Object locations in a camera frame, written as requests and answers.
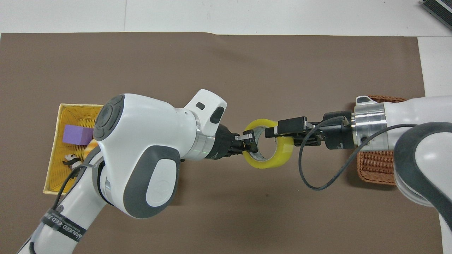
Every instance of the brown table surface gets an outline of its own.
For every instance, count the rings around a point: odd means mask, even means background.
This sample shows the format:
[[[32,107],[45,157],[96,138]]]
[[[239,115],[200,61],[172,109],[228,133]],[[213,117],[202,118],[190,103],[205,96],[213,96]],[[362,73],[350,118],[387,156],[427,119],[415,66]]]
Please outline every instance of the brown table surface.
[[[201,88],[228,102],[233,132],[351,109],[356,96],[424,95],[416,38],[218,36],[207,33],[2,34],[0,245],[15,253],[52,205],[42,193],[60,103],[120,93],[183,107]],[[105,207],[74,253],[441,253],[438,214],[352,165],[330,188],[302,183],[297,151],[276,169],[241,155],[182,164],[178,194],[136,220]],[[305,149],[314,184],[351,151]]]

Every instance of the tape roll core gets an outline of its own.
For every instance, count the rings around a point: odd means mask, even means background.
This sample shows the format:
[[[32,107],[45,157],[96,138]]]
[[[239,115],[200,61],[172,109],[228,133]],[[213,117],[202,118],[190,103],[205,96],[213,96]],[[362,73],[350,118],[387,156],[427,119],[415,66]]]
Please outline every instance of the tape roll core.
[[[252,121],[245,130],[253,130],[256,144],[259,149],[259,137],[265,131],[265,128],[275,127],[278,122],[268,119],[257,119]],[[277,137],[276,150],[272,157],[266,159],[260,152],[249,153],[243,152],[245,160],[253,167],[258,169],[276,168],[284,165],[292,155],[293,139],[290,137]]]

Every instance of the purple block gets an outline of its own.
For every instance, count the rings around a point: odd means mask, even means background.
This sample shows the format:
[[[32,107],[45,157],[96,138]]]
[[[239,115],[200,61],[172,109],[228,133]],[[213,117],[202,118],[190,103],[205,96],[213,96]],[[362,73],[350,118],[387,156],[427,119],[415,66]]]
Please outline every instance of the purple block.
[[[93,128],[69,125],[64,127],[63,142],[86,146],[93,140]]]

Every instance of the yellow basket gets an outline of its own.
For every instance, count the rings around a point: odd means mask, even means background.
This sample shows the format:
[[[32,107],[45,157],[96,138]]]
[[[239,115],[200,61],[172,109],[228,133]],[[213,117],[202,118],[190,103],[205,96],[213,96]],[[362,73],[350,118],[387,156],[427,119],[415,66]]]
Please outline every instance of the yellow basket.
[[[89,104],[60,104],[58,118],[56,120],[55,138],[53,139],[52,154],[50,155],[49,168],[47,170],[45,194],[58,194],[64,180],[71,172],[68,166],[63,164],[64,156],[75,154],[82,161],[85,159],[83,151],[86,146],[63,143],[63,133],[66,124],[94,127],[94,121],[103,105]],[[74,184],[74,179],[69,180],[63,193],[65,194]]]

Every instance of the white tile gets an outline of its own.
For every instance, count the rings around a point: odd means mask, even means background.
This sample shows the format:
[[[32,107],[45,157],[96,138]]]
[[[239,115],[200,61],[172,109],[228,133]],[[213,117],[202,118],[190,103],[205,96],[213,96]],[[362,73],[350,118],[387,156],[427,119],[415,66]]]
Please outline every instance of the white tile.
[[[425,96],[452,95],[452,37],[418,38]]]
[[[125,30],[452,36],[419,0],[128,0]]]
[[[125,0],[1,0],[0,32],[120,32],[125,8]]]

